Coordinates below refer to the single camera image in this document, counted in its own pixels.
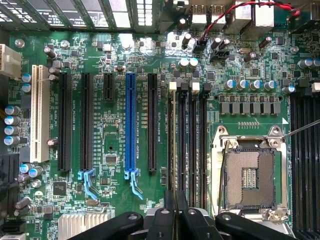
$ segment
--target blue pci express slot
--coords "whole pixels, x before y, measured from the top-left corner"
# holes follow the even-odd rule
[[[141,200],[143,196],[137,191],[136,176],[139,170],[136,168],[137,147],[136,147],[136,132],[137,132],[137,104],[136,91],[137,82],[135,73],[127,73],[125,75],[125,167],[124,179],[130,180],[132,193],[138,196]]]

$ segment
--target silver heatsink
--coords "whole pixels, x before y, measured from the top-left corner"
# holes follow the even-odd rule
[[[58,219],[58,239],[67,240],[110,219],[106,213],[63,214]]]

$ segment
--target black pci express slot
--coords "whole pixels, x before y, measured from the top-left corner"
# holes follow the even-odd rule
[[[189,205],[197,205],[197,99],[189,98]]]
[[[80,171],[93,167],[94,81],[90,73],[81,74]]]
[[[116,100],[116,82],[112,73],[103,75],[103,99],[106,102],[114,102]]]
[[[157,74],[148,74],[148,167],[149,173],[157,170],[158,93]]]
[[[59,74],[58,83],[58,170],[71,169],[72,80],[66,72]]]

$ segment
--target green circuit board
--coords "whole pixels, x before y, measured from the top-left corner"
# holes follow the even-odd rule
[[[182,50],[182,40],[185,32],[173,31],[164,35],[132,35],[110,33],[70,33],[70,32],[47,32],[47,33],[16,33],[11,36],[10,47],[21,52],[23,56],[22,73],[31,74],[32,65],[46,65],[47,56],[43,49],[48,44],[54,46],[58,59],[63,63],[68,62],[69,67],[63,67],[62,71],[69,73],[72,78],[72,131],[71,131],[71,171],[69,173],[58,171],[57,149],[50,149],[48,161],[39,163],[44,173],[38,177],[42,181],[40,188],[31,187],[30,182],[20,184],[20,198],[29,196],[32,199],[30,212],[22,218],[27,220],[28,239],[58,239],[57,220],[66,213],[101,212],[115,217],[127,211],[134,211],[145,215],[150,208],[163,207],[164,191],[166,184],[161,182],[161,167],[168,167],[168,95],[169,82],[182,79],[185,82],[211,83],[212,90],[207,100],[207,142],[206,155],[208,166],[208,190],[206,210],[212,214],[211,208],[211,182],[216,178],[211,175],[211,144],[216,134],[217,127],[225,126],[231,135],[267,135],[273,125],[278,125],[283,134],[290,130],[290,105],[289,97],[282,91],[283,81],[289,85],[295,85],[298,77],[311,77],[310,70],[300,70],[297,66],[300,58],[314,57],[318,45],[312,43],[313,33],[306,35],[289,35],[286,30],[274,30],[269,33],[272,44],[264,49],[259,49],[258,42],[241,41],[239,36],[219,35],[222,39],[228,38],[231,44],[227,47],[232,57],[226,61],[210,62],[210,46],[201,54],[194,54],[192,41],[188,47]],[[17,48],[15,40],[22,39],[24,48]],[[69,49],[62,49],[60,42],[67,40]],[[97,49],[97,42],[111,44],[111,52],[105,53]],[[130,49],[124,50],[124,42],[130,43]],[[291,53],[291,47],[299,47],[298,54]],[[242,59],[243,54],[238,50],[249,48],[258,53],[258,59],[248,63]],[[197,58],[198,65],[195,70],[189,68],[180,70],[181,58]],[[115,72],[115,66],[125,66],[125,72]],[[90,73],[94,77],[94,108],[93,108],[93,167],[96,176],[93,179],[91,191],[97,195],[99,204],[89,206],[86,200],[83,181],[78,180],[80,169],[80,109],[81,109],[81,73]],[[115,102],[106,102],[103,99],[103,73],[113,73],[116,86]],[[132,193],[128,180],[124,179],[125,162],[125,77],[127,73],[136,73],[136,167],[139,169],[137,186],[143,200]],[[157,74],[158,82],[165,81],[165,96],[158,98],[158,136],[157,136],[157,166],[154,174],[148,171],[148,74]],[[249,88],[239,91],[236,88],[226,90],[224,84],[227,80],[247,80],[249,83],[260,80],[263,83],[275,81],[274,90],[265,91],[262,87],[257,91]],[[22,82],[13,79],[9,82],[9,104],[19,106]],[[58,134],[58,85],[51,83],[50,90],[50,137]],[[280,103],[279,114],[221,114],[221,103]],[[196,119],[200,116],[197,108]],[[28,139],[26,144],[20,144],[18,148],[29,146],[30,120],[21,115],[21,137]],[[17,147],[11,148],[11,152],[19,151]],[[291,209],[291,164],[290,142],[287,143],[287,172],[288,172],[288,208]],[[114,162],[106,162],[106,155],[115,155]],[[279,175],[280,167],[276,167],[276,175]],[[281,188],[281,179],[276,178],[276,188]],[[59,195],[54,195],[54,182],[65,182],[66,188]],[[276,190],[276,201],[281,199],[281,191]],[[196,193],[196,206],[200,204],[199,194]],[[53,220],[45,220],[44,213],[39,207],[54,206]]]

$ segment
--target capacitor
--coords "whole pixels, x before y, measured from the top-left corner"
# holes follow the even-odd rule
[[[194,58],[194,57],[192,57],[192,58],[190,58],[190,61],[189,61],[189,68],[191,68],[191,69],[195,69],[197,66],[198,66],[198,59],[196,59],[196,58]]]
[[[23,183],[25,181],[28,181],[29,179],[31,179],[31,177],[29,176],[29,174],[19,174],[18,175],[18,178],[17,178],[17,181],[19,183]]]
[[[245,89],[247,87],[247,85],[248,84],[247,84],[246,80],[240,80],[236,83],[236,88],[241,91],[241,90]]]
[[[43,52],[51,59],[55,59],[57,54],[50,47],[45,46]]]
[[[50,74],[59,76],[59,73],[61,73],[61,70],[52,66],[52,67],[49,68],[48,72]]]
[[[20,127],[18,126],[6,126],[4,128],[4,133],[8,136],[18,135],[20,132]]]
[[[20,210],[20,209],[23,209],[25,206],[29,205],[30,203],[31,203],[31,198],[28,196],[25,196],[23,199],[21,199],[15,204],[15,208]]]
[[[313,64],[313,61],[311,58],[307,58],[307,59],[304,59],[304,60],[300,60],[298,62],[298,67],[301,68],[301,69],[306,69],[306,68],[309,68],[311,67]]]
[[[184,18],[180,18],[180,20],[178,21],[178,24],[176,26],[176,28],[178,30],[182,30],[186,27],[186,20]]]
[[[21,79],[22,79],[22,82],[30,83],[31,82],[31,75],[28,73],[24,73],[24,74],[22,74]]]
[[[4,109],[4,112],[7,114],[7,115],[18,115],[20,113],[20,107],[18,106],[7,106],[5,109]]]
[[[184,38],[182,40],[182,45],[188,45],[190,40],[191,40],[191,34],[187,33],[186,35],[184,35]]]
[[[259,43],[259,48],[265,48],[269,43],[272,42],[272,38],[270,36],[266,36],[262,42]]]
[[[20,137],[18,136],[6,136],[3,140],[4,144],[7,146],[17,145],[20,143]]]
[[[189,60],[187,58],[181,58],[179,61],[179,68],[184,69],[186,66],[188,66]]]
[[[20,165],[20,173],[27,174],[30,169],[33,169],[35,165],[33,163],[24,163]]]
[[[211,49],[215,50],[219,46],[220,43],[221,43],[221,38],[220,37],[216,37],[213,40],[213,43],[211,44]]]
[[[36,178],[40,176],[43,172],[44,170],[42,167],[36,166],[35,168],[30,169],[28,174],[31,178]]]
[[[282,88],[282,92],[285,94],[292,94],[296,91],[296,88],[294,86],[286,86]]]
[[[30,206],[27,205],[27,206],[25,206],[24,208],[22,208],[22,209],[20,209],[20,210],[16,209],[16,210],[14,211],[13,215],[16,216],[16,217],[18,217],[18,216],[27,214],[29,211],[30,211]]]
[[[253,82],[250,82],[249,87],[250,87],[250,89],[252,91],[258,90],[260,88],[260,81],[259,80],[255,80]]]
[[[263,84],[263,87],[265,90],[270,91],[275,89],[275,81],[268,81],[266,83]]]
[[[57,144],[58,144],[58,138],[57,138],[57,137],[51,138],[51,139],[49,139],[48,141],[46,141],[46,144],[47,144],[49,147],[52,147],[52,146],[54,146],[54,145],[57,145]]]
[[[60,47],[61,47],[62,49],[68,49],[68,48],[70,47],[70,43],[69,43],[67,40],[62,40],[62,41],[60,42]]]
[[[231,89],[233,89],[235,87],[235,81],[233,81],[232,79],[229,79],[228,81],[226,81],[225,83],[224,83],[224,88],[226,89],[226,90],[231,90]]]
[[[29,94],[31,93],[31,85],[29,83],[24,83],[22,84],[22,87],[21,87],[22,91],[26,94]]]
[[[6,116],[4,123],[8,126],[18,125],[20,123],[20,117],[18,116]]]
[[[257,54],[255,52],[250,52],[247,55],[244,56],[243,61],[245,63],[250,62],[251,60],[255,59],[257,57]]]
[[[229,39],[225,39],[220,43],[219,49],[220,50],[225,49],[226,46],[228,46],[229,44],[230,44],[230,40]]]

